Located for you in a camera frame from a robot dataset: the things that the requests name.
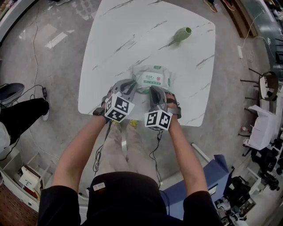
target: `forearm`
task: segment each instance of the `forearm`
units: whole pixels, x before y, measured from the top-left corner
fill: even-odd
[[[105,122],[103,116],[94,116],[78,133],[60,157],[52,185],[64,185],[78,191],[81,174]]]
[[[191,145],[186,140],[178,121],[171,123],[169,133],[173,141],[181,173],[184,177],[187,195],[197,191],[207,191],[203,168]]]

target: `white bag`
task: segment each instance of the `white bag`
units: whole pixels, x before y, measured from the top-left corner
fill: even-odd
[[[170,90],[175,74],[162,66],[139,65],[131,68],[132,79],[138,83],[137,92],[147,94],[154,85]]]

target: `beige pants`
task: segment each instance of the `beige pants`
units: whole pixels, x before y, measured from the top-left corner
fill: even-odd
[[[112,124],[96,175],[118,171],[136,172],[151,177],[158,183],[155,163],[145,152],[139,133],[131,125],[126,128],[126,143],[128,161],[122,151],[121,125]]]

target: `marble table top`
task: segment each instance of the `marble table top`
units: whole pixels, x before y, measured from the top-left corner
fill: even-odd
[[[189,27],[181,43],[174,33]],[[215,25],[184,8],[156,0],[102,0],[80,77],[79,112],[92,114],[115,82],[135,65],[164,66],[176,74],[170,89],[180,103],[181,125],[200,126],[207,107],[215,52]],[[128,119],[144,120],[149,97],[136,93]]]

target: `black and white marker cube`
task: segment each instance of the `black and white marker cube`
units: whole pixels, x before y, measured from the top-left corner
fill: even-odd
[[[145,113],[145,127],[155,131],[168,130],[172,113],[163,110]]]
[[[105,116],[116,122],[122,122],[134,108],[134,104],[118,94],[112,94],[105,101]]]

